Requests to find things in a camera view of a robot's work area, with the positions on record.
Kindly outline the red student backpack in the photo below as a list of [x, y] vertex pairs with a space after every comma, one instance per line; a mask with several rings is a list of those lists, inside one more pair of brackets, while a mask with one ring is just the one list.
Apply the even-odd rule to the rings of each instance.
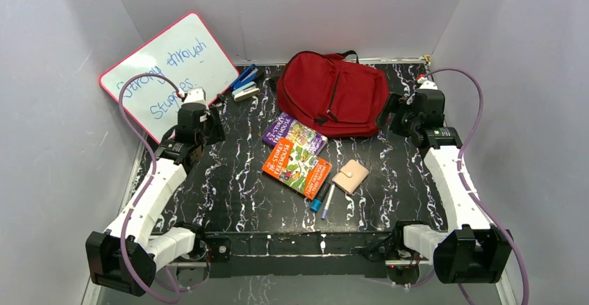
[[352, 52], [300, 51], [275, 80], [280, 110], [328, 138], [370, 138], [386, 124], [390, 86], [385, 74]]

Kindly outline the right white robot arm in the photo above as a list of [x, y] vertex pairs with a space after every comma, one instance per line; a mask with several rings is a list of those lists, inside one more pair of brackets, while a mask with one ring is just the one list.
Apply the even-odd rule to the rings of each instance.
[[399, 221], [379, 247], [400, 259], [418, 254], [442, 283], [497, 283], [512, 252], [502, 233], [473, 200], [475, 188], [459, 158], [462, 140], [445, 126], [445, 96], [419, 89], [411, 101], [390, 94], [384, 115], [390, 130], [410, 138], [430, 171], [447, 216], [447, 231], [419, 221]]

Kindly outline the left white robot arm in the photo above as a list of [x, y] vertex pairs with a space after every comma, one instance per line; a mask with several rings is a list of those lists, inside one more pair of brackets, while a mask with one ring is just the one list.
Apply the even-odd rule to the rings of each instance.
[[149, 147], [151, 166], [140, 189], [104, 231], [93, 231], [85, 243], [93, 283], [140, 297], [150, 291], [156, 273], [185, 256], [198, 261], [209, 247], [202, 227], [177, 222], [166, 233], [152, 231], [169, 199], [198, 163], [203, 148], [225, 139], [217, 106], [189, 102], [177, 124]]

